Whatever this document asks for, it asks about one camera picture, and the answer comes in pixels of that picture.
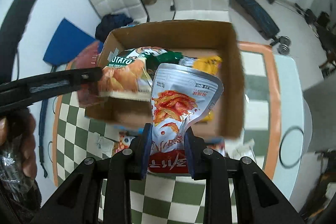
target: checkered tablecloth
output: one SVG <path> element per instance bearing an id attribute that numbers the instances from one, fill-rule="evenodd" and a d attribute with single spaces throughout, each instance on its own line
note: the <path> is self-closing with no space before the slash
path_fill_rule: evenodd
<path id="1" fill-rule="evenodd" d="M 269 88 L 263 55 L 242 52 L 245 70 L 245 123 L 241 137 L 226 141 L 226 150 L 254 139 L 257 164 L 264 168 L 269 142 Z M 86 157 L 96 160 L 107 158 L 98 149 L 94 133 L 118 140 L 118 129 L 84 116 L 78 106 L 77 94 L 63 95 L 57 128 L 57 178 L 60 185 Z M 232 181 L 232 221 L 237 222 L 236 201 Z M 103 181 L 99 218 L 103 219 L 106 180 Z M 205 181 L 190 177 L 163 177 L 147 174 L 143 181 L 131 181 L 131 208 L 133 224 L 202 223 L 205 201 Z"/>

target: blue cushion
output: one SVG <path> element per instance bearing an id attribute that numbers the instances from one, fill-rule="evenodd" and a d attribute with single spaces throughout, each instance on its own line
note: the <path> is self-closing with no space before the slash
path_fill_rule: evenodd
<path id="1" fill-rule="evenodd" d="M 49 43 L 43 61 L 54 66 L 68 63 L 95 40 L 64 18 Z M 98 52 L 101 52 L 103 45 L 100 43 Z"/>

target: silver snack pouch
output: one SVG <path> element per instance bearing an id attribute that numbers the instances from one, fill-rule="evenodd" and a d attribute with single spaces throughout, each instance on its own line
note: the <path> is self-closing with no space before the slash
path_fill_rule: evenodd
<path id="1" fill-rule="evenodd" d="M 176 64 L 159 65 L 151 94 L 150 172 L 189 173 L 184 133 L 208 115 L 223 89 L 221 80 L 208 73 Z"/>

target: open cardboard box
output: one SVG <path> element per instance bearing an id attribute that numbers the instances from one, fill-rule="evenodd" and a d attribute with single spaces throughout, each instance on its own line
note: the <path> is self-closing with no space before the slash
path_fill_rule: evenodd
<path id="1" fill-rule="evenodd" d="M 182 52 L 190 57 L 218 55 L 223 59 L 219 74 L 224 93 L 213 108 L 214 119 L 192 126 L 200 137 L 237 138 L 243 126 L 244 75 L 236 33 L 231 23 L 198 20 L 173 20 L 113 30 L 107 37 L 98 65 L 108 64 L 110 52 L 157 46 Z M 87 107 L 85 115 L 130 129 L 152 123 L 150 102 L 108 98 L 100 105 Z"/>

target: screw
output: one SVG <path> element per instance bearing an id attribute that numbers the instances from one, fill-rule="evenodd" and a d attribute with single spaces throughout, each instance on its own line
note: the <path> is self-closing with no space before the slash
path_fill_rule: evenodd
<path id="1" fill-rule="evenodd" d="M 128 155 L 130 155 L 132 153 L 133 153 L 132 149 L 129 149 L 129 148 L 126 148 L 126 149 L 123 150 L 123 154 L 125 156 L 128 156 Z"/>
<path id="2" fill-rule="evenodd" d="M 86 165 L 90 165 L 90 164 L 92 164 L 94 162 L 94 159 L 93 158 L 86 158 L 85 160 L 84 160 L 84 163 L 86 164 Z"/>
<path id="3" fill-rule="evenodd" d="M 213 150 L 211 148 L 205 148 L 203 150 L 203 153 L 206 155 L 211 155 L 213 153 Z"/>
<path id="4" fill-rule="evenodd" d="M 250 164 L 252 162 L 251 158 L 249 157 L 243 157 L 241 161 L 245 164 Z"/>

